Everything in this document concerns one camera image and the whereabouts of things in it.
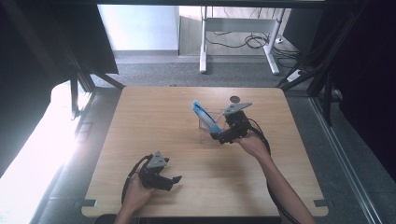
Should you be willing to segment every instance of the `desk leg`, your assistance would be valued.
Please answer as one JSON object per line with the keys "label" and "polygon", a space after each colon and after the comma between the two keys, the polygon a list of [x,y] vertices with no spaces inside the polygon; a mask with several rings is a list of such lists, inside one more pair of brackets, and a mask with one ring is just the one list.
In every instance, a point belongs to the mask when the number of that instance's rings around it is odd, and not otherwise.
{"label": "desk leg", "polygon": [[271,33],[270,43],[268,46],[264,46],[265,56],[267,57],[268,63],[270,64],[271,70],[274,75],[279,74],[279,69],[277,68],[274,56],[272,55],[272,48],[275,44],[277,33],[279,32],[280,25],[282,24],[283,14],[285,13],[285,8],[281,8],[276,17],[276,23],[274,25],[273,32]]}
{"label": "desk leg", "polygon": [[207,7],[204,7],[204,14],[202,17],[202,40],[201,40],[201,52],[199,58],[199,72],[206,72],[206,12]]}

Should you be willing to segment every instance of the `white wall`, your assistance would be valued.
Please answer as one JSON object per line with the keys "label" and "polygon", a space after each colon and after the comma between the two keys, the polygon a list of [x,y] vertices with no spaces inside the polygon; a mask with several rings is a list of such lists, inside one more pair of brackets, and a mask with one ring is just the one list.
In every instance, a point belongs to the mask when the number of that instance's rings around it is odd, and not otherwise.
{"label": "white wall", "polygon": [[99,5],[113,50],[178,49],[178,7]]}

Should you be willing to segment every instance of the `dark floor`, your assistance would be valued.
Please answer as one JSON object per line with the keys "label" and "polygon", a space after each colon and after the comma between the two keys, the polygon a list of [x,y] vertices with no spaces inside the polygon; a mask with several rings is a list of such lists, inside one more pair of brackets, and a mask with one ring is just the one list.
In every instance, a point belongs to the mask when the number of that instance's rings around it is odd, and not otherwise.
{"label": "dark floor", "polygon": [[[239,60],[231,63],[210,63],[208,75],[201,75],[198,72],[199,65],[194,59],[177,60],[163,60],[162,63],[120,63],[120,76],[113,77],[128,86],[273,87],[287,71],[287,68],[281,68],[281,75],[275,77],[270,74],[267,63],[240,63]],[[84,217],[80,209],[120,97],[119,90],[96,77],[94,80],[98,87],[81,118],[81,130],[85,131],[81,131],[78,136],[78,150],[73,159],[55,176],[32,223],[94,222],[94,218]],[[304,93],[308,84],[309,80],[287,91],[286,96],[329,206],[329,215],[316,217],[316,221],[373,223],[365,215],[367,209],[363,209],[360,191],[357,192],[352,186],[353,183],[346,175],[347,171],[343,169],[332,149],[326,127],[320,122],[312,100]],[[337,104],[332,105],[332,130],[382,223],[396,223],[396,185],[370,148],[350,127]],[[230,222],[223,220],[217,223]],[[264,222],[261,219],[242,219],[240,223]]]}

